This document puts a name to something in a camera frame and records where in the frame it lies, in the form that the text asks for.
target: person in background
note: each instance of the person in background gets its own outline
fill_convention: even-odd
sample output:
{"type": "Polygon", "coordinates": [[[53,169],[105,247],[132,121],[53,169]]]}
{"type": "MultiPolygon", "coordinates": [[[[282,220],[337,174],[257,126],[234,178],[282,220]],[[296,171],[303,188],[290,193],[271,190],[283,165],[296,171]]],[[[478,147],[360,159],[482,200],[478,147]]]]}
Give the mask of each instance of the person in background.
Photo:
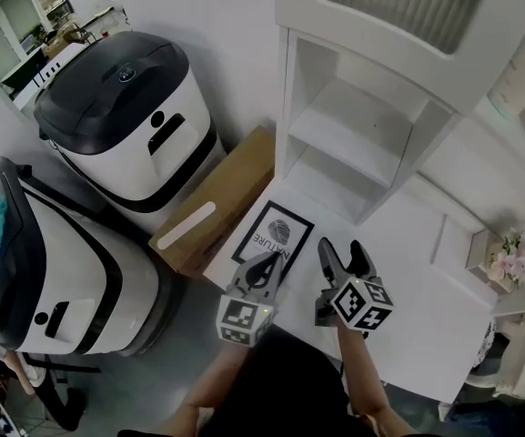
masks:
{"type": "Polygon", "coordinates": [[[323,353],[273,328],[251,351],[225,343],[175,414],[150,435],[416,434],[389,406],[361,332],[349,330],[339,319],[337,329],[348,395],[323,353]],[[353,415],[348,413],[349,401],[353,415]]]}
{"type": "Polygon", "coordinates": [[[6,351],[0,345],[0,375],[17,378],[25,393],[34,393],[44,404],[52,418],[67,431],[75,431],[85,409],[84,394],[75,389],[68,389],[68,401],[64,405],[57,394],[50,374],[43,368],[36,368],[25,362],[24,356],[15,351],[6,351]]]}

